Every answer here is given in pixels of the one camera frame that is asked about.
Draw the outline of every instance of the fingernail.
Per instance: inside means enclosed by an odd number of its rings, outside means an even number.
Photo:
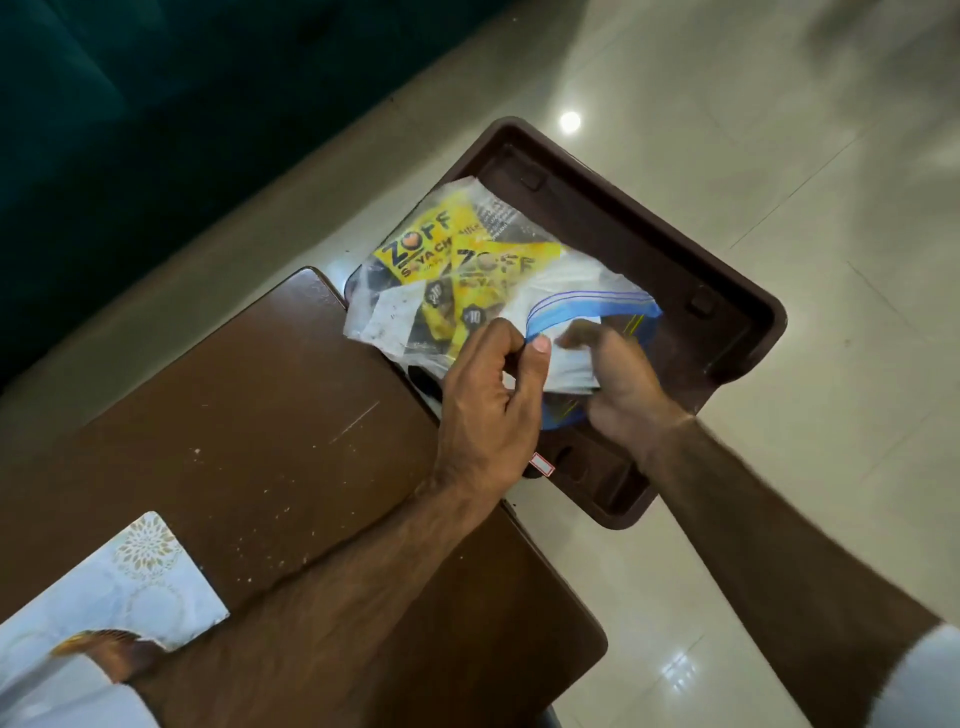
[[[537,338],[533,340],[534,349],[540,353],[550,353],[550,339],[548,339],[543,334],[538,334]]]

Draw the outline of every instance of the hand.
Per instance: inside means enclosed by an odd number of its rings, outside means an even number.
[[[691,417],[666,396],[636,339],[577,319],[557,339],[564,349],[590,347],[600,391],[587,402],[590,424],[626,448],[638,465],[648,460],[663,433]]]
[[[520,352],[514,392],[503,366]],[[434,479],[466,494],[486,517],[523,473],[540,437],[540,403],[550,366],[550,340],[529,346],[506,319],[494,319],[467,340],[444,379],[444,410]]]

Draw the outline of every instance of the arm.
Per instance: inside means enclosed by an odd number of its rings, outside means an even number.
[[[590,421],[646,473],[744,627],[816,727],[867,722],[904,653],[939,619],[850,556],[660,389],[636,341],[590,322]]]
[[[504,360],[523,348],[515,394]],[[340,544],[131,685],[169,728],[270,725],[309,692],[342,707],[364,667],[444,558],[520,478],[540,432],[549,341],[523,347],[497,320],[465,344],[444,381],[432,478]]]

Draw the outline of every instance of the forearm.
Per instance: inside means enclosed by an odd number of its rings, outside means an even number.
[[[825,536],[695,420],[640,467],[816,728],[863,725],[939,620]]]
[[[131,684],[165,728],[269,725],[276,706],[332,715],[450,551],[483,520],[452,488],[412,497]],[[305,716],[323,723],[324,716]]]

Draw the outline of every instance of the person's left hand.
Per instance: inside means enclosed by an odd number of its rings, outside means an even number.
[[[520,352],[514,392],[503,366]],[[467,340],[444,379],[444,410],[434,480],[490,510],[523,473],[540,436],[540,403],[550,340],[524,346],[506,319],[494,319]]]

